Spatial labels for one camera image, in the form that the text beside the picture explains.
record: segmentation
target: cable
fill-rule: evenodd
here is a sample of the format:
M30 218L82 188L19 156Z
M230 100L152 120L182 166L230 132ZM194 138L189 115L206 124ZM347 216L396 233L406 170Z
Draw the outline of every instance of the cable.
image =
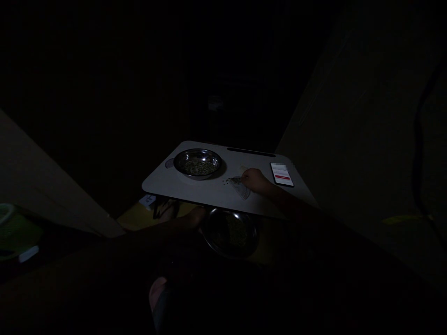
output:
M447 253L447 242L442 238L441 233L439 232L438 228L436 227L433 217L430 215L430 212L428 211L427 207L424 205L421 199L421 187L422 187L422 163L423 163L423 156L424 156L424 136L422 132L422 124L420 121L420 115L422 112L422 108L425 105L425 102L427 98L429 97L430 93L433 91L434 86L436 85L436 82L438 81L439 75L441 74L442 70L444 69L445 65L447 63L447 54L443 55L441 58L441 61L434 69L433 73L431 74L424 90L422 91L422 95L420 96L418 106L416 108L416 115L414 116L414 124L413 124L413 130L414 130L414 143L415 143L415 152L414 152L414 159L413 159L413 170L411 173L411 184L412 184L412 192L413 192L413 198L414 202L416 204L416 207L419 209L419 211L424 216L425 220L429 223L431 229L434 231L434 234L436 235L436 238L438 239L440 245L444 249L444 251Z

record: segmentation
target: person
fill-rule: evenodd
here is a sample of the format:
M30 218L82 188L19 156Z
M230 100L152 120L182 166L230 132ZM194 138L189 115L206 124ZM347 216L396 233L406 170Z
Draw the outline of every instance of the person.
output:
M303 229L315 231L330 221L317 208L269 182L258 169L246 170L241 182L290 219L297 253ZM198 206L183 217L86 248L3 285L0 292L7 306L1 312L3 327L35 330L69 325L74 330L84 327L81 324L91 328L100 324L101 329L146 327L145 331L161 334L175 328L277 329L278 320L283 325L284 320L296 322L292 290L302 279L293 282L292 275L285 284L284 271L279 281L268 281L256 265L218 256L196 232L205 215ZM331 238L330 229L324 231L314 239L323 249ZM141 290L148 277L151 308ZM147 321L151 312L157 314L155 323Z

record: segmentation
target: bowl rim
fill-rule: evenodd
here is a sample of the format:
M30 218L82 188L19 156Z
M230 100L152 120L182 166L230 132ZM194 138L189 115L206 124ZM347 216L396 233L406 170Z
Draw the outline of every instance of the bowl rim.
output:
M218 157L218 159L219 159L219 167L218 167L216 170L214 170L213 172L208 173L208 174L186 174L186 173L182 172L182 171L177 167L177 164L176 164L177 157L178 157L179 155L181 155L181 154L183 154L183 153L185 153L185 152L187 152L187 151L191 151L191 150L206 150L206 151L212 152L212 153L215 154L215 155ZM178 172L180 172L180 173L182 173L182 174L184 174L184 175L186 175L186 176L189 176L189 177L205 177L205 176L211 176L212 174L216 173L216 172L222 167L222 158L221 158L217 153L215 153L214 151L209 150L209 149L204 149L204 148L186 149L186 150L183 150L182 152L178 153L178 154L174 157L174 167L176 168L176 170L177 170Z
M248 217L248 220L251 223L252 232L254 232L254 234L255 234L255 239L253 240L252 248L249 249L249 252L244 253L240 256L230 255L213 241L213 239L209 236L209 229L208 229L208 223L210 221L210 218L211 218L213 212L239 214L239 215L245 215ZM253 255L253 253L256 251L256 249L259 246L259 229L257 227L256 221L254 220L254 218L248 213L236 212L231 209L224 209L224 208L219 208L219 207L210 207L207 209L207 215L206 215L205 219L202 221L202 223L200 224L200 228L202 230L202 235L203 235L206 243L209 245L209 247L211 249L213 249L218 255L221 255L221 256L229 258L229 259L238 259L238 260L247 259L251 255Z

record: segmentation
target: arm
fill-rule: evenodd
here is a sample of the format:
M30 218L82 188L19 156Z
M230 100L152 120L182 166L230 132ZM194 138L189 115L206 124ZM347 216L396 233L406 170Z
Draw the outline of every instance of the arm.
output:
M270 200L291 221L299 222L315 218L320 211L272 184L258 169L248 169L241 182L253 192Z
M312 244L315 251L331 258L337 255L343 258L349 252L346 249L347 243L341 241L344 241L346 236L352 235L352 232L320 209L272 184L260 170L248 169L242 174L241 182L253 192L269 199L290 219L289 233L295 246L305 235L305 240Z

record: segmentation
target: seeds in bowl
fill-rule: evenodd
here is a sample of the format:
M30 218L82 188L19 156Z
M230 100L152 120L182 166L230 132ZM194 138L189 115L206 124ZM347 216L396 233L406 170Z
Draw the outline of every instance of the seeds in bowl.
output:
M186 174L190 175L205 175L213 173L217 167L213 163L207 161L188 161L184 168Z

